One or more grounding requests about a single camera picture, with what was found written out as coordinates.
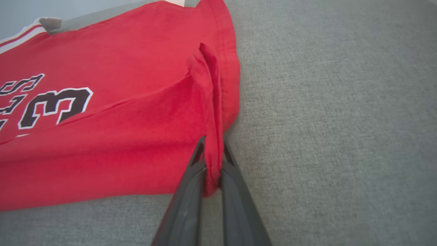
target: white and red striped trim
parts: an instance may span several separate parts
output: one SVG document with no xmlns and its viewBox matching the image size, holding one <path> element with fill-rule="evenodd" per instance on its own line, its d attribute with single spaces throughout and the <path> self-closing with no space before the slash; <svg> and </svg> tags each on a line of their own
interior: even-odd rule
<svg viewBox="0 0 437 246">
<path fill-rule="evenodd" d="M 40 33 L 60 28 L 61 21 L 62 19 L 59 18 L 36 19 L 34 23 L 23 28 L 23 30 L 18 34 L 0 40 L 0 54 L 19 46 Z"/>
</svg>

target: red shirt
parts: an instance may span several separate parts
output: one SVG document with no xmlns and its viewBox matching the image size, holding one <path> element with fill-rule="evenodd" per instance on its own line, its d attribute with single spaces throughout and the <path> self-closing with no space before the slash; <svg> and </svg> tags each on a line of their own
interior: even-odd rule
<svg viewBox="0 0 437 246">
<path fill-rule="evenodd" d="M 53 36 L 42 28 L 0 43 L 0 210 L 172 193 L 204 135 L 215 191 L 222 132 L 239 108 L 222 0 L 158 1 Z"/>
</svg>

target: gray textile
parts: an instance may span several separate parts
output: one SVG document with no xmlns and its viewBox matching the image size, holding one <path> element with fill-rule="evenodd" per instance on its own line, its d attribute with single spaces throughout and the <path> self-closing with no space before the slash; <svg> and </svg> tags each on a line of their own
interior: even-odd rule
<svg viewBox="0 0 437 246">
<path fill-rule="evenodd" d="M 437 245 L 437 6 L 226 4 L 241 61 L 240 113 L 226 137 L 273 244 Z M 148 245 L 169 200 L 3 212 L 0 245 Z M 203 214 L 202 245 L 222 245 L 220 193 Z"/>
</svg>

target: red fabric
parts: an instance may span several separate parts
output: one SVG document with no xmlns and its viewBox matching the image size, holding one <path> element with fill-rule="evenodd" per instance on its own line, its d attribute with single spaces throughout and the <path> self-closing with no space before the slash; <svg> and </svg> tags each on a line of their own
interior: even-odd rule
<svg viewBox="0 0 437 246">
<path fill-rule="evenodd" d="M 0 62 L 0 86 L 44 74 L 31 89 L 0 95 L 0 210 L 172 193 L 204 135 L 206 195 L 214 193 L 222 132 L 239 108 L 222 0 L 158 1 L 78 31 L 41 33 Z M 80 103 L 83 112 L 71 113 Z"/>
</svg>

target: basketball jersey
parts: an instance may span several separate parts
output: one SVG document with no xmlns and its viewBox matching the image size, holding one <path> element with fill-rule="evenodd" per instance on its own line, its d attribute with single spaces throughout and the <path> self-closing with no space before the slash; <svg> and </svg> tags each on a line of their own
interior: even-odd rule
<svg viewBox="0 0 437 246">
<path fill-rule="evenodd" d="M 214 193 L 239 61 L 222 0 L 157 1 L 0 42 L 0 210 L 175 191 L 201 136 Z"/>
</svg>

